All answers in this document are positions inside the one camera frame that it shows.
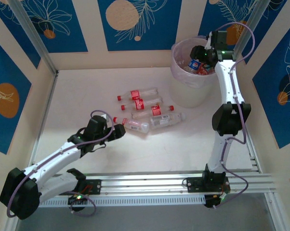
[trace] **white table surface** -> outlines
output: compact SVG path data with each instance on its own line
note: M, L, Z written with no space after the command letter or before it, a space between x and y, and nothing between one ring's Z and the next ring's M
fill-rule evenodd
M60 71L35 161L56 151L78 129L87 126L93 110L105 110L118 117L131 116L121 111L117 95L158 87L165 105L174 105L175 112L186 113L185 122L147 135L127 130L121 139L107 142L105 149L86 154L59 173L73 167L83 173L203 170L214 143L211 118L221 105L218 81L201 106L188 109L171 100L170 76L167 67ZM226 166L251 169L247 146L233 142Z

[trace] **white trash bin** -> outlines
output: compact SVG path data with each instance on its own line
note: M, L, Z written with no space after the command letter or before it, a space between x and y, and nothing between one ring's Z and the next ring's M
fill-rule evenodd
M192 48L206 43L204 38L189 38L172 46L170 95L179 106L192 108L202 104L218 79L216 73L200 76L182 69L191 61Z

